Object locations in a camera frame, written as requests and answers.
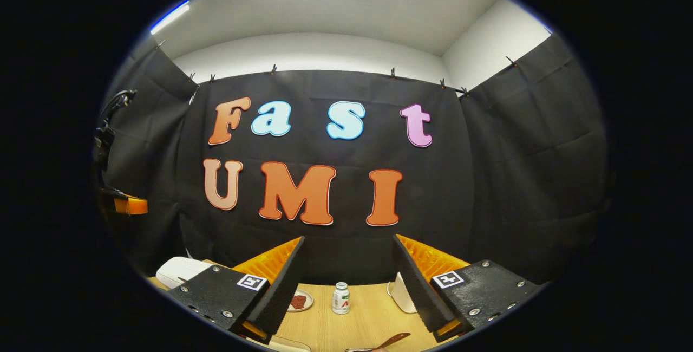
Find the white ceiling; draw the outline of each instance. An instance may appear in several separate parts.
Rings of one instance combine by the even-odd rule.
[[[268,34],[322,32],[403,44],[441,56],[496,0],[190,0],[154,35],[170,58]]]

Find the red food on plate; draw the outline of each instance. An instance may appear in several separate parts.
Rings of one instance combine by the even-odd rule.
[[[304,307],[304,304],[305,304],[305,296],[304,295],[296,295],[291,300],[291,305],[296,310],[302,309]]]

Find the orange letter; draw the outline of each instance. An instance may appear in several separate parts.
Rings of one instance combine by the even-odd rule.
[[[234,110],[234,108],[241,108],[244,111],[248,110],[250,108],[250,98],[241,97],[217,106],[217,119],[214,123],[214,132],[210,137],[210,145],[223,144],[231,139],[231,135],[228,133],[228,126],[231,125],[231,130],[235,130],[240,122],[240,110]]]
[[[265,172],[265,205],[260,209],[260,216],[267,219],[279,219],[282,212],[277,208],[277,199],[282,204],[289,221],[296,218],[302,204],[305,211],[301,221],[311,225],[332,224],[329,211],[330,183],[337,176],[333,167],[314,165],[305,172],[298,187],[295,186],[289,169],[282,162],[265,162],[260,167]]]
[[[371,226],[390,226],[399,221],[394,213],[394,198],[397,195],[397,184],[402,180],[402,173],[395,170],[374,170],[368,177],[375,185],[373,194],[373,212],[366,218]]]
[[[243,164],[237,161],[227,161],[224,168],[228,171],[226,197],[222,198],[216,191],[216,177],[221,163],[219,160],[206,159],[205,165],[205,195],[212,206],[222,210],[230,210],[236,206],[238,200],[238,172],[243,169]]]

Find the fluorescent light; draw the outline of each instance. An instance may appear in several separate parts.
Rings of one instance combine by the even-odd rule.
[[[175,7],[173,11],[169,12],[166,16],[162,17],[160,21],[156,22],[156,24],[154,24],[154,27],[152,27],[152,30],[149,32],[151,32],[152,35],[154,35],[158,33],[160,29],[166,27],[168,23],[175,21],[175,19],[178,19],[179,16],[185,14],[185,12],[188,11],[188,9],[190,9],[190,6],[188,6],[189,2],[189,0],[185,0],[182,4]]]

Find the plate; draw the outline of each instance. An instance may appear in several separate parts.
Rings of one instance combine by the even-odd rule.
[[[300,309],[294,309],[291,303],[289,303],[289,308],[287,309],[288,312],[299,312],[307,310],[310,306],[312,306],[312,297],[309,293],[305,292],[304,290],[296,290],[296,292],[294,293],[294,297],[296,297],[297,295],[303,295],[305,297],[304,307]]]

